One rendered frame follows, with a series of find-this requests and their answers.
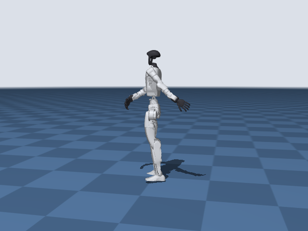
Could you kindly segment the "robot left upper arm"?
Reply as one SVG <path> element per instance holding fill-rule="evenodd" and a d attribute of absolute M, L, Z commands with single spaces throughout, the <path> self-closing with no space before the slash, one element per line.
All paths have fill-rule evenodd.
<path fill-rule="evenodd" d="M 150 76 L 152 78 L 152 80 L 155 83 L 162 82 L 160 77 L 157 75 L 157 73 L 155 72 L 153 67 L 150 67 L 148 70 L 146 70 L 146 73 L 148 74 L 148 76 Z M 156 85 L 156 89 L 157 90 L 162 90 L 160 87 L 158 87 L 158 85 Z"/>

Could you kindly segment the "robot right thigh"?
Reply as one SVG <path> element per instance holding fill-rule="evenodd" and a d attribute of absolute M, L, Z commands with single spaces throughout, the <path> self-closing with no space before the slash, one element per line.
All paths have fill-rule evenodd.
<path fill-rule="evenodd" d="M 161 115 L 161 113 L 157 116 L 157 118 L 160 118 L 160 115 Z M 153 121 L 153 122 L 154 122 L 154 125 L 155 125 L 155 136 L 154 136 L 154 140 L 160 141 L 158 138 L 156 138 L 156 134 L 157 134 L 157 127 L 158 127 L 157 120 L 156 120 L 156 119 L 154 119 L 154 120 L 150 120 L 150 121 Z"/>

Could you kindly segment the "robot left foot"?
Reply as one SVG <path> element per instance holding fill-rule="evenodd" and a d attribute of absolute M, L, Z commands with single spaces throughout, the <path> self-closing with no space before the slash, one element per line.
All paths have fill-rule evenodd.
<path fill-rule="evenodd" d="M 165 181 L 165 176 L 164 175 L 159 175 L 157 176 L 156 174 L 151 176 L 151 177 L 148 177 L 148 178 L 145 178 L 146 181 Z"/>

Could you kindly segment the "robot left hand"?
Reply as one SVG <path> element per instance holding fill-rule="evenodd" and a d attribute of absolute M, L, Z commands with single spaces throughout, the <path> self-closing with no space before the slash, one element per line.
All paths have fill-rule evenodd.
<path fill-rule="evenodd" d="M 177 97 L 177 96 L 176 96 L 176 97 Z M 186 109 L 189 110 L 187 107 L 189 107 L 188 105 L 190 105 L 190 104 L 189 104 L 188 102 L 182 100 L 182 99 L 179 99 L 179 97 L 177 97 L 177 99 L 176 99 L 175 101 L 174 101 L 173 99 L 171 99 L 171 100 L 172 100 L 173 102 L 177 103 L 177 105 L 178 105 L 178 107 L 179 107 L 179 109 L 180 109 L 181 112 L 182 112 L 182 110 L 181 110 L 180 107 L 182 107 L 185 111 L 186 111 Z M 185 104 L 185 103 L 187 103 L 188 105 Z M 186 107 L 185 105 L 186 105 L 187 107 Z M 186 109 L 185 109 L 183 106 L 184 106 Z"/>

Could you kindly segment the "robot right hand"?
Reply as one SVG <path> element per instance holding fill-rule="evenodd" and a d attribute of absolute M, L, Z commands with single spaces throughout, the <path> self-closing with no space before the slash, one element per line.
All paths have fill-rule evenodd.
<path fill-rule="evenodd" d="M 130 95 L 128 98 L 126 98 L 126 101 L 124 102 L 125 107 L 126 107 L 127 110 L 129 110 L 128 106 L 129 106 L 130 102 L 133 101 L 132 97 L 133 97 L 133 95 Z"/>

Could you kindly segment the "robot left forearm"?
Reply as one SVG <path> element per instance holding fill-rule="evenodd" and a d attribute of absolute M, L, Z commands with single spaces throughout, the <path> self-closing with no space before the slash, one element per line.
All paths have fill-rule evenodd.
<path fill-rule="evenodd" d="M 162 89 L 162 92 L 169 98 L 169 99 L 173 99 L 174 101 L 177 99 L 177 97 L 175 95 L 173 95 L 172 92 L 170 92 L 170 90 L 168 89 L 168 87 L 163 84 L 162 82 L 158 82 L 157 83 L 158 87 L 160 87 Z"/>

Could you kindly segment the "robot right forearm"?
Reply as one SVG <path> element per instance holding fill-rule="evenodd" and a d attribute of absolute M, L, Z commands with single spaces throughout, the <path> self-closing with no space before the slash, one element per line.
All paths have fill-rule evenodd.
<path fill-rule="evenodd" d="M 141 89 L 139 92 L 133 94 L 132 99 L 133 100 L 138 99 L 139 97 L 144 96 L 145 94 L 146 92 L 143 89 Z"/>

